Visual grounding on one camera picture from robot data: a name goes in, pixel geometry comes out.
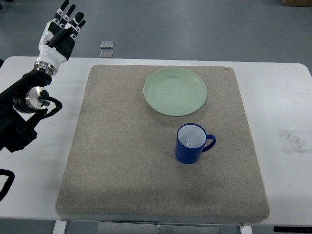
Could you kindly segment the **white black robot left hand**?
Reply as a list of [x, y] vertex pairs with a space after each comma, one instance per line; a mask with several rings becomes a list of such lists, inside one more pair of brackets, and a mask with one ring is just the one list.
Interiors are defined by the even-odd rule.
[[82, 12], [77, 12], [70, 18], [76, 6], [73, 4], [67, 9], [69, 3], [68, 0], [62, 3], [52, 20], [46, 24], [39, 41], [39, 56], [34, 69], [51, 76], [54, 76], [60, 65], [70, 58], [76, 37], [86, 23]]

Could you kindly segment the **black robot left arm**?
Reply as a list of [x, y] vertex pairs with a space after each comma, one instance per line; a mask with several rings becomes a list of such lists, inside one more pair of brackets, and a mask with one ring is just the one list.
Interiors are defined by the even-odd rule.
[[45, 89], [56, 72], [53, 65], [37, 61], [32, 71], [0, 94], [1, 149], [24, 149], [37, 138], [38, 123], [62, 109], [62, 103]]

